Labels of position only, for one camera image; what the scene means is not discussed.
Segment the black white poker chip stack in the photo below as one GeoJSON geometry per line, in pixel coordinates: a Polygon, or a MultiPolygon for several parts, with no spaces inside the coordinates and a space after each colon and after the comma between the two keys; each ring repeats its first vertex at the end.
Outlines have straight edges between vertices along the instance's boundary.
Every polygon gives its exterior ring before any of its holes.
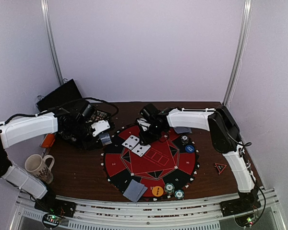
{"type": "Polygon", "coordinates": [[[189,142],[189,137],[187,135],[182,135],[181,136],[181,141],[182,141],[182,143],[188,143],[189,142]]]}

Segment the green white poker chip stack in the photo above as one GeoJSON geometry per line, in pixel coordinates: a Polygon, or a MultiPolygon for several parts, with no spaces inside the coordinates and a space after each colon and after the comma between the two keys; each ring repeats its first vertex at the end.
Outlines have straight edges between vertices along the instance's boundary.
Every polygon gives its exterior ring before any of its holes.
{"type": "Polygon", "coordinates": [[[175,192],[175,186],[172,183],[166,183],[164,187],[164,191],[167,194],[173,194],[175,192]]]}

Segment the teal white poker chip stack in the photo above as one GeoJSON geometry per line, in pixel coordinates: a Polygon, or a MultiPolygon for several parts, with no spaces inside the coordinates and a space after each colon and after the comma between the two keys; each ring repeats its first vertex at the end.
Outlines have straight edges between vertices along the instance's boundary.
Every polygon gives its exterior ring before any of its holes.
{"type": "Polygon", "coordinates": [[[184,198],[184,191],[183,190],[176,190],[174,193],[176,199],[183,199],[184,198]]]}

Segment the black poker chip case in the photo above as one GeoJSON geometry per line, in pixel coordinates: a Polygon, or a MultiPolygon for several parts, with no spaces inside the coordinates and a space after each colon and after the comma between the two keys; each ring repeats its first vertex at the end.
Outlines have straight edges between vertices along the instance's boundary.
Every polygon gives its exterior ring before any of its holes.
{"type": "Polygon", "coordinates": [[[111,123],[110,113],[98,110],[91,102],[84,100],[73,79],[37,102],[41,112],[56,106],[67,111],[58,119],[58,136],[79,149],[82,149],[80,141],[88,139],[94,122],[107,120],[111,123]]]}

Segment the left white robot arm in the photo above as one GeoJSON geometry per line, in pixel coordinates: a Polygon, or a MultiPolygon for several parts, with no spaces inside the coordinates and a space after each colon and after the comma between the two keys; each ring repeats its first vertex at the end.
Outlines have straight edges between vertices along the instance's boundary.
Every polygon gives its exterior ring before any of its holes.
{"type": "Polygon", "coordinates": [[[113,114],[99,110],[88,99],[78,99],[37,114],[15,114],[0,122],[0,179],[24,190],[49,213],[59,209],[43,179],[38,179],[8,157],[7,149],[31,139],[57,134],[70,144],[86,150],[102,147],[101,135],[113,129],[113,114]]]}

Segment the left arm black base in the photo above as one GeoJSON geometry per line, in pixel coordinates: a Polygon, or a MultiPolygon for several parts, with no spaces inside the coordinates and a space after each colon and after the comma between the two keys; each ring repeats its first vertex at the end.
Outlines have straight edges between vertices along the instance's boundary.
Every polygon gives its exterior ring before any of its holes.
{"type": "Polygon", "coordinates": [[[54,214],[56,216],[61,217],[69,217],[72,218],[75,213],[76,204],[70,201],[64,201],[59,199],[35,199],[34,208],[45,211],[50,214],[54,214]]]}

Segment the four of clubs card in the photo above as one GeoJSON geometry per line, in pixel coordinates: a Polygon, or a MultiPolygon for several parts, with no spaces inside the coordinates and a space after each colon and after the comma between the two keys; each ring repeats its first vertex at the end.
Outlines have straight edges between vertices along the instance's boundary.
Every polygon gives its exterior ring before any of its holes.
{"type": "Polygon", "coordinates": [[[134,136],[134,135],[130,135],[123,143],[122,146],[132,150],[134,149],[134,147],[139,143],[139,138],[134,136]]]}

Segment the red black triangular token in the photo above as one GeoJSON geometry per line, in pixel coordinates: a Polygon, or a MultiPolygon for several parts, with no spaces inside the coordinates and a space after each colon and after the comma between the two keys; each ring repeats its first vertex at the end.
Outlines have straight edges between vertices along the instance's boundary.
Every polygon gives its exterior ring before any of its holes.
{"type": "Polygon", "coordinates": [[[216,168],[218,175],[220,175],[226,169],[227,165],[215,162],[214,167],[216,168]]]}

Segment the orange big blind button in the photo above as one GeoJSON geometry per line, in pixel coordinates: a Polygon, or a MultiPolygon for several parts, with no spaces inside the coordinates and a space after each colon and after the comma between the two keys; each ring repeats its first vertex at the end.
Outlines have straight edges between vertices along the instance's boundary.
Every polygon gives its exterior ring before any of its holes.
{"type": "Polygon", "coordinates": [[[164,193],[164,189],[163,187],[161,186],[154,186],[152,187],[152,195],[155,196],[155,197],[161,197],[164,193]]]}

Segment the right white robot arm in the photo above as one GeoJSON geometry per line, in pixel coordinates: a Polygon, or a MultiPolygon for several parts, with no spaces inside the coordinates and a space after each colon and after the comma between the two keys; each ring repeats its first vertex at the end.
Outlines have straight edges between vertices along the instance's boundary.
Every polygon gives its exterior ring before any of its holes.
{"type": "Polygon", "coordinates": [[[245,212],[257,202],[260,188],[244,151],[251,143],[243,143],[240,129],[224,105],[206,109],[177,107],[161,111],[150,103],[143,107],[140,115],[144,119],[144,122],[138,122],[140,143],[144,145],[157,141],[163,132],[175,127],[210,132],[214,149],[225,157],[236,179],[239,194],[235,200],[237,208],[245,212]]]}

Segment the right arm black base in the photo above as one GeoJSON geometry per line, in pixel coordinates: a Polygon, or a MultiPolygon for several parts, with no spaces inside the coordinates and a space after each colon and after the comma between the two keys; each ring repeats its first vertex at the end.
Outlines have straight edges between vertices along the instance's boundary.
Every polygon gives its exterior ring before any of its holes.
{"type": "Polygon", "coordinates": [[[253,195],[222,201],[220,203],[220,209],[224,217],[252,211],[254,207],[260,208],[261,206],[258,196],[254,197],[253,195]]]}

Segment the grey playing card deck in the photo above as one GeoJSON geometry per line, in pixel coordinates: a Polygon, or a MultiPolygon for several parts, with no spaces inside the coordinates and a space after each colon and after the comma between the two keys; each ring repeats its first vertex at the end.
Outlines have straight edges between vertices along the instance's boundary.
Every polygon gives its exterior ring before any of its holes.
{"type": "Polygon", "coordinates": [[[108,132],[100,133],[99,139],[103,146],[106,146],[112,143],[111,136],[108,132]]]}

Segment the dealt blue-backed card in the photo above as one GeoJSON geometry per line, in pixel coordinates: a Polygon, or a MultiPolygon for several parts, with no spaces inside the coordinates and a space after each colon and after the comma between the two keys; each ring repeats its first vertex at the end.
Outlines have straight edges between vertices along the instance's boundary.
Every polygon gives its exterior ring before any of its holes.
{"type": "Polygon", "coordinates": [[[186,133],[188,131],[185,127],[175,127],[174,130],[177,134],[186,133]]]}
{"type": "Polygon", "coordinates": [[[128,198],[132,202],[138,202],[142,195],[147,191],[147,187],[132,187],[128,191],[128,198]]]}
{"type": "Polygon", "coordinates": [[[129,199],[130,201],[137,202],[141,190],[142,190],[141,184],[135,180],[131,180],[127,189],[123,193],[123,196],[129,199]]]}

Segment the blue small blind button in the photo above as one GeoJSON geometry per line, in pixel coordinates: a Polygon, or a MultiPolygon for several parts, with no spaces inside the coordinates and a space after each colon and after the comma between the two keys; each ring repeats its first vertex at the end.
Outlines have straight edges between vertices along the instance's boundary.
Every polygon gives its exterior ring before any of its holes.
{"type": "Polygon", "coordinates": [[[185,147],[185,151],[186,151],[187,153],[193,153],[193,152],[195,151],[195,147],[194,147],[193,145],[187,145],[187,146],[185,147]]]}

